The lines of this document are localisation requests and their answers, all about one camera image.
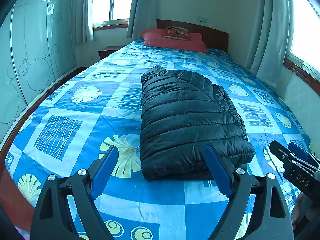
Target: blue gripper pad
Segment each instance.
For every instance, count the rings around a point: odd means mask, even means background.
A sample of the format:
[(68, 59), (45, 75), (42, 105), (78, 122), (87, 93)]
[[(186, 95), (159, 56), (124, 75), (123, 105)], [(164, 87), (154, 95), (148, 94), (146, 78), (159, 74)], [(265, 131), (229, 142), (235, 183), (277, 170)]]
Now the blue gripper pad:
[(98, 196), (101, 196), (108, 180), (113, 172), (114, 167), (118, 161), (118, 148), (113, 147), (108, 156), (103, 160), (99, 170), (96, 172), (91, 183), (90, 197), (95, 200)]
[(220, 192), (232, 198), (232, 179), (209, 144), (204, 147), (204, 158)]
[(299, 146), (295, 145), (294, 143), (289, 143), (288, 150), (293, 152), (299, 159), (303, 160), (306, 163), (308, 162), (308, 153), (302, 150)]

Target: electrical outlet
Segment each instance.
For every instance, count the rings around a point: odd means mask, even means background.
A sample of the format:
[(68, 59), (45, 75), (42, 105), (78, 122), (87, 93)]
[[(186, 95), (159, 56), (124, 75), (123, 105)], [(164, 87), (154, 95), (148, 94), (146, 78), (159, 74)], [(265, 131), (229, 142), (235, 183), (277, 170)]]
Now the electrical outlet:
[(204, 17), (201, 17), (201, 16), (198, 16), (197, 18), (197, 22), (203, 22), (203, 23), (207, 23), (207, 18), (204, 18)]

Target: pillow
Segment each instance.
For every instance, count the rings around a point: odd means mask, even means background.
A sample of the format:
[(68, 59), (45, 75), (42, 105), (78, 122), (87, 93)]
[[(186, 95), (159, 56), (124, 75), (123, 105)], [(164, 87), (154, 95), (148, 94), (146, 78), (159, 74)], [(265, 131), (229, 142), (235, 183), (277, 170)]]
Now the pillow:
[(176, 39), (176, 40), (183, 40), (183, 41), (190, 41), (189, 38), (189, 31), (181, 28), (181, 27), (167, 27), (164, 30), (163, 37)]
[(175, 40), (163, 37), (163, 29), (149, 29), (142, 32), (144, 45), (147, 47), (183, 49), (196, 52), (209, 52), (205, 49), (200, 33), (190, 33), (190, 41)]

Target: silver bolt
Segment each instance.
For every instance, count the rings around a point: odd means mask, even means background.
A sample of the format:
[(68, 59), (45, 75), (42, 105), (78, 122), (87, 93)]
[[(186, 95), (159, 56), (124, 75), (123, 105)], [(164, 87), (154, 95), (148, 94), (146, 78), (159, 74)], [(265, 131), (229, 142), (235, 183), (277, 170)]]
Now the silver bolt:
[(244, 169), (238, 168), (238, 169), (236, 169), (236, 173), (243, 175)]
[(275, 179), (276, 178), (276, 176), (273, 173), (268, 173), (268, 177), (270, 179)]
[(81, 170), (78, 171), (78, 174), (79, 174), (80, 176), (85, 175), (86, 173), (87, 173), (87, 170), (86, 170), (86, 169), (81, 169)]
[(54, 180), (56, 178), (56, 176), (54, 174), (51, 174), (48, 176), (48, 180)]

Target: wooden headboard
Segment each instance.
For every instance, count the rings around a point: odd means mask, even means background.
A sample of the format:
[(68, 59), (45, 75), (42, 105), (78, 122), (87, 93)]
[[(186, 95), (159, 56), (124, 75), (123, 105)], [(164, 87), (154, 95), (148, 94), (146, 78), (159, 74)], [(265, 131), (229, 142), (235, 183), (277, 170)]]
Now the wooden headboard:
[(184, 23), (170, 20), (157, 20), (157, 28), (165, 29), (166, 27), (177, 26), (185, 28), (189, 33), (201, 33), (202, 41), (207, 47), (219, 49), (227, 52), (228, 49), (228, 33), (212, 29), (206, 26), (201, 26), (192, 23)]

